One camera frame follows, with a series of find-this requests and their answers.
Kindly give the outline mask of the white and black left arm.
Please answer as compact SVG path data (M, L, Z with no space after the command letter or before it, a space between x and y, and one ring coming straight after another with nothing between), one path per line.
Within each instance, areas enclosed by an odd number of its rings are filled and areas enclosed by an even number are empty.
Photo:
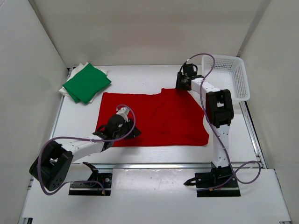
M100 187L97 168L77 161L92 154L102 153L123 139L134 139L141 134L136 127L133 110L127 105L118 105L105 125L100 126L89 137L60 136L48 140L41 148L29 173L39 181L44 194L51 196L67 183L81 183L86 187Z

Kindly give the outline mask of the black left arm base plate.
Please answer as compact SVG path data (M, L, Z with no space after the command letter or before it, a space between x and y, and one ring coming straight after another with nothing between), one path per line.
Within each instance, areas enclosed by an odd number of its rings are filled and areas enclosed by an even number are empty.
M70 196L110 196L113 170L100 169L88 162L71 164L65 179Z

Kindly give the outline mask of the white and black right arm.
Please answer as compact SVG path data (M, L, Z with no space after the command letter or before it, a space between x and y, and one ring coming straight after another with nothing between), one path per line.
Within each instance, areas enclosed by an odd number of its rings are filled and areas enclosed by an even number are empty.
M228 133L234 118L232 98L229 90L213 86L197 72L196 65L183 64L177 75L176 88L200 95L202 109L213 131L212 170L207 176L211 184L219 187L232 175L227 156Z

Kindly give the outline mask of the red t shirt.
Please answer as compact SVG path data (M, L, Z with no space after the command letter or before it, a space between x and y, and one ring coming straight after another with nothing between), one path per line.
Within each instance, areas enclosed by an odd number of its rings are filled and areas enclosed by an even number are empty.
M209 134L204 112L185 90L162 88L158 94L108 93L102 95L96 128L108 123L118 105L133 110L141 135L115 142L115 147L205 146Z

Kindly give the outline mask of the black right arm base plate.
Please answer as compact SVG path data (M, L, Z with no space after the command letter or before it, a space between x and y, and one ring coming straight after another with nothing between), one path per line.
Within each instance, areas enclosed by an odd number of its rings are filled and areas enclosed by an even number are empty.
M230 177L216 177L212 172L195 173L184 185L195 186L197 197L240 197L238 182L234 177Z

